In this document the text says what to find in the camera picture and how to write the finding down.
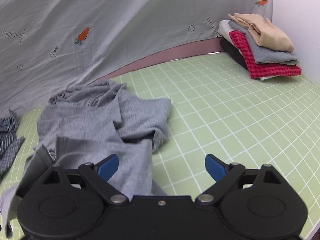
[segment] red checkered garment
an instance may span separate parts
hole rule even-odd
[[[229,35],[233,44],[241,51],[244,57],[250,73],[250,78],[301,75],[301,68],[297,65],[288,66],[279,63],[256,64],[247,39],[245,38],[245,34],[235,30],[233,32],[229,32]]]

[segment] green checkered surface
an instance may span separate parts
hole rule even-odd
[[[153,154],[153,176],[169,195],[195,198],[214,183],[204,158],[212,153],[247,168],[271,163],[305,201],[305,237],[320,218],[320,89],[303,76],[251,80],[226,53],[166,62],[116,78],[140,98],[170,98],[169,139]],[[0,186],[19,181],[37,144],[36,119],[25,114],[17,131],[26,137]],[[12,223],[13,239],[23,233]]]

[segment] beige folded garment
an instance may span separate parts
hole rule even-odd
[[[290,38],[269,19],[264,20],[258,14],[240,13],[235,13],[233,16],[229,14],[229,17],[249,30],[257,45],[279,51],[294,51]]]

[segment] orange carrot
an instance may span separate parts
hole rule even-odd
[[[263,5],[265,5],[267,2],[268,2],[268,0],[260,0],[260,1],[257,1],[256,4],[258,4],[259,6],[263,6]]]
[[[81,32],[81,33],[79,34],[78,38],[76,38],[75,44],[78,44],[78,43],[82,44],[81,41],[84,41],[84,40],[87,38],[89,29],[90,29],[90,28],[88,27],[88,28],[86,28],[83,32]]]

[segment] striped cloth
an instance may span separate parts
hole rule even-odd
[[[0,121],[0,181],[12,166],[25,140],[24,137],[17,139],[16,130],[19,126],[19,119],[14,111],[9,110],[9,112],[10,116]]]
[[[297,76],[301,75],[301,68],[297,65],[283,65],[279,63],[256,64],[245,35],[239,31],[229,32],[233,44],[241,51],[247,64],[250,78],[268,76]]]

